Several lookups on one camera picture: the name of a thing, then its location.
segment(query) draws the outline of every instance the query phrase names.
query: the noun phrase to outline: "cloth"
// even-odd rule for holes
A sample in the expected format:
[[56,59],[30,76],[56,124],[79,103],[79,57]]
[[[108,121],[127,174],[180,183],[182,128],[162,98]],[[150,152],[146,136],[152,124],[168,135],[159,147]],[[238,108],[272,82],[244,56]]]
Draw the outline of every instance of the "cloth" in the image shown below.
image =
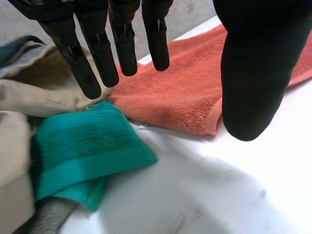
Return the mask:
[[30,129],[25,115],[0,111],[0,227],[10,234],[34,213],[28,175]]
[[0,68],[15,62],[27,50],[44,45],[34,36],[24,36],[0,47]]
[[61,225],[77,203],[59,197],[47,197],[36,203],[36,213],[13,234],[58,234]]
[[[216,135],[221,121],[220,60],[227,32],[222,25],[196,37],[169,43],[171,65],[156,72],[141,65],[133,77],[119,72],[111,101],[128,118],[198,135]],[[294,85],[311,77],[312,36],[294,68]]]
[[[89,51],[84,52],[100,80]],[[1,234],[12,233],[34,213],[29,142],[42,117],[84,111],[109,94],[102,86],[99,99],[87,99],[56,47],[36,37],[0,48]]]
[[61,196],[97,210],[106,175],[156,163],[129,121],[109,101],[49,117],[32,141],[35,200]]

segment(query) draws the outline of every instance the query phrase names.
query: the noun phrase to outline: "robotic hand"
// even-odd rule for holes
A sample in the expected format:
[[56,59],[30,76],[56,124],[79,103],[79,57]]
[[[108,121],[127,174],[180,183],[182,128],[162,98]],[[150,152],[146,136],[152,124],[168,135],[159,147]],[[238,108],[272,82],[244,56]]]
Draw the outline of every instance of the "robotic hand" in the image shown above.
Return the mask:
[[[101,88],[75,34],[73,13],[105,86],[118,83],[107,15],[124,75],[137,72],[131,22],[140,0],[9,0],[37,20],[70,64],[84,94],[98,98]],[[173,0],[142,0],[149,49],[158,71],[169,67],[166,23]],[[311,0],[214,0],[228,31],[221,59],[222,117],[240,140],[257,138],[270,124],[312,25]]]
[[[106,87],[118,84],[110,42],[105,32],[110,20],[121,70],[125,76],[137,72],[135,33],[132,20],[140,0],[9,0],[31,20],[37,20],[52,38],[86,97],[101,95],[100,85],[75,33],[75,13],[101,80]],[[169,67],[165,17],[173,0],[142,0],[142,14],[153,63],[158,71]]]

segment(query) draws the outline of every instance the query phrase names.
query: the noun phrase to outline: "white table surface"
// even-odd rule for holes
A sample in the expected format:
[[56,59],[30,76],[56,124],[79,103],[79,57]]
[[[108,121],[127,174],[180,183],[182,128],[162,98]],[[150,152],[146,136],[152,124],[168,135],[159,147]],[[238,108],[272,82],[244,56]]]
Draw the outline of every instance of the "white table surface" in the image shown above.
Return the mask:
[[224,126],[201,137],[132,123],[159,162],[110,176],[99,211],[77,208],[60,234],[312,234],[311,90],[310,79],[288,91],[251,142]]

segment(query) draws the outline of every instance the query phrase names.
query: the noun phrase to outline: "beige cloth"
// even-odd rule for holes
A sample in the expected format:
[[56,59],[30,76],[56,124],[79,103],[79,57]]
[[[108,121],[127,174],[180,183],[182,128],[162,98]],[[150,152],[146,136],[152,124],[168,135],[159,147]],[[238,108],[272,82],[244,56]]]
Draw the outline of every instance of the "beige cloth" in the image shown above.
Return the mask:
[[100,81],[88,50],[90,65],[102,87],[98,99],[87,99],[68,64],[54,45],[24,64],[0,74],[0,234],[10,234],[34,212],[28,177],[30,128],[27,116],[49,117],[79,112],[105,100],[110,89]]

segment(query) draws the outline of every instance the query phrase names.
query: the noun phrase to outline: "orange towel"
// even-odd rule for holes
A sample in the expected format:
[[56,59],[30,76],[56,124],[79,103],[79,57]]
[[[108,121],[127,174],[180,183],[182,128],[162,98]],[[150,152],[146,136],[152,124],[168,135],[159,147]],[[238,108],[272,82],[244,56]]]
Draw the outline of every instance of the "orange towel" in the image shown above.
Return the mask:
[[[171,65],[157,72],[140,65],[133,77],[119,69],[111,100],[132,120],[198,135],[216,135],[221,122],[222,25],[193,38],[169,43]],[[293,70],[290,85],[312,77],[312,34]]]

